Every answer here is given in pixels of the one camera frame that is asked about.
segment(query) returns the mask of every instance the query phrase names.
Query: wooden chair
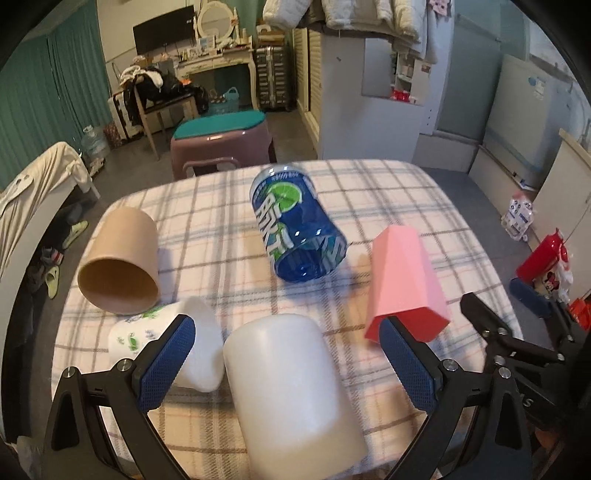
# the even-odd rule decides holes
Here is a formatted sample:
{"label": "wooden chair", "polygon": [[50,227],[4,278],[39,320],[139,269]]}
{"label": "wooden chair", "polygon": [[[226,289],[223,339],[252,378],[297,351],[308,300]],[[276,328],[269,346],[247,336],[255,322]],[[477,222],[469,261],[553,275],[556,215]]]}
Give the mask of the wooden chair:
{"label": "wooden chair", "polygon": [[142,102],[139,99],[138,89],[134,87],[134,95],[135,101],[138,104],[138,111],[139,117],[142,121],[142,126],[144,127],[144,133],[148,137],[148,141],[150,142],[150,146],[154,151],[154,155],[156,155],[156,160],[160,160],[160,156],[158,155],[158,150],[156,149],[156,145],[154,144],[154,139],[152,138],[152,133],[150,132],[150,127],[148,126],[148,115],[151,113],[155,113],[158,117],[158,122],[160,123],[160,128],[162,129],[162,133],[164,134],[164,139],[168,144],[168,135],[166,133],[166,129],[164,128],[164,120],[162,119],[162,112],[164,110],[168,110],[171,107],[176,105],[183,105],[185,103],[189,104],[189,112],[191,112],[191,119],[197,118],[199,113],[197,112],[197,103],[195,102],[195,97],[192,93],[186,93],[185,95],[181,95],[179,97],[173,98],[166,102],[159,102],[155,103],[153,106],[150,106],[146,109],[142,107]]}

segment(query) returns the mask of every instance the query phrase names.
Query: teal stool cushion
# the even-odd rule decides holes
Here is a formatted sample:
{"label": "teal stool cushion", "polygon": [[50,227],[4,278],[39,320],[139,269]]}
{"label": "teal stool cushion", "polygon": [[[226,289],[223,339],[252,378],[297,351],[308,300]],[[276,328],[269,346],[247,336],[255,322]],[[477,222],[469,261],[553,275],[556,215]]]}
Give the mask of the teal stool cushion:
{"label": "teal stool cushion", "polygon": [[189,120],[180,125],[174,133],[175,140],[220,134],[232,130],[248,130],[265,121],[265,114],[258,110],[223,113]]}

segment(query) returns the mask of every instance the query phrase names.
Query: plaid tablecloth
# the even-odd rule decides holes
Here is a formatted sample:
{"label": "plaid tablecloth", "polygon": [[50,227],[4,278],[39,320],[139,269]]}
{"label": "plaid tablecloth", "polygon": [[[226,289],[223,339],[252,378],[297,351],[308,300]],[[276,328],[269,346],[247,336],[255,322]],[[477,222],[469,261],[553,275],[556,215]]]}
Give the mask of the plaid tablecloth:
{"label": "plaid tablecloth", "polygon": [[[161,302],[202,297],[216,312],[225,338],[246,322],[279,312],[300,313],[318,322],[370,451],[349,473],[366,472],[400,458],[424,418],[413,409],[380,348],[363,338],[371,242],[385,227],[396,223],[416,228],[429,253],[452,315],[451,324],[431,343],[440,358],[454,358],[464,369],[482,369],[483,342],[460,313],[459,300],[466,292],[476,292],[517,335],[521,331],[487,254],[420,168],[379,160],[299,166],[309,173],[322,205],[349,242],[339,268],[305,284],[286,284],[271,271],[248,198],[260,167],[138,192],[108,212],[133,206],[156,221]],[[107,340],[118,320],[91,305],[74,281],[56,339],[53,393],[62,370],[70,365],[82,372],[112,366]],[[117,453],[131,458],[110,411],[103,416]],[[149,417],[190,477],[251,477],[227,380],[211,394],[173,387]]]}

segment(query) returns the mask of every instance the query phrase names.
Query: shutter door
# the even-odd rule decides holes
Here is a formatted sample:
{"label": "shutter door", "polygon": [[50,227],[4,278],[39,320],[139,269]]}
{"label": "shutter door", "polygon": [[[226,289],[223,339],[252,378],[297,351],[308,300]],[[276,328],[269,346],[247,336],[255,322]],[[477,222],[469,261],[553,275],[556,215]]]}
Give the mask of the shutter door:
{"label": "shutter door", "polygon": [[322,50],[320,33],[308,30],[310,50],[310,112],[320,125],[322,114]]}
{"label": "shutter door", "polygon": [[304,35],[307,30],[296,28],[294,30],[295,68],[297,70],[297,100],[301,107],[306,107],[307,78],[305,77],[304,62],[307,62],[307,52],[304,50]]}

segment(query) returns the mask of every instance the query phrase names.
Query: soda can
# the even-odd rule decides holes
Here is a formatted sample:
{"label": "soda can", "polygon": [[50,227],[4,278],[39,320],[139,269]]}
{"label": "soda can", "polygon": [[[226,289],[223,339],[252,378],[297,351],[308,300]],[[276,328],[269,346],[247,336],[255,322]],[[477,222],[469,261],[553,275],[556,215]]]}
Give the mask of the soda can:
{"label": "soda can", "polygon": [[279,278],[288,282],[320,278],[345,258],[345,236],[326,215],[312,181],[299,168],[266,168],[252,182],[250,199]]}

